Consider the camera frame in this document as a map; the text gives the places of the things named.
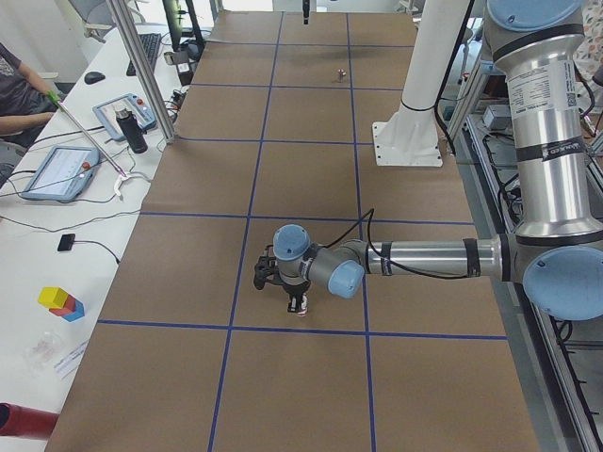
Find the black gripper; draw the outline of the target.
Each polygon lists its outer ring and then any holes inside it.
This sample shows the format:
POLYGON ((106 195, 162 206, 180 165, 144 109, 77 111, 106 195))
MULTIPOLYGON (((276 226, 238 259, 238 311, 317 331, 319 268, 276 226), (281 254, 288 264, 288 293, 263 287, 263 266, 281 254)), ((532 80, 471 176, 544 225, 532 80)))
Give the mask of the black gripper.
POLYGON ((284 272, 280 272, 280 279, 282 281, 282 287, 289 295, 287 311, 289 313, 298 312, 297 297, 301 297, 299 311, 306 312, 307 296, 305 295, 305 293, 309 290, 311 283, 302 276, 288 275, 284 272))

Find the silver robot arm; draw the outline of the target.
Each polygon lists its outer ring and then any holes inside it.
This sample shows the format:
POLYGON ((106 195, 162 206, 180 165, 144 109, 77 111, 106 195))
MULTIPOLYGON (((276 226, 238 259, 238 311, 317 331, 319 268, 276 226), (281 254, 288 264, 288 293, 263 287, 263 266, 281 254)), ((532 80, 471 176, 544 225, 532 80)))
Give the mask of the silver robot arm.
POLYGON ((506 77, 523 216, 490 239, 452 242, 351 240, 314 243, 299 225, 281 227, 254 285, 278 284, 303 315, 319 284, 349 299, 367 274, 443 280, 491 276, 520 283, 548 315, 602 313, 602 225, 591 214, 586 145, 579 125, 573 54, 583 38, 578 1, 490 1, 484 37, 506 77))

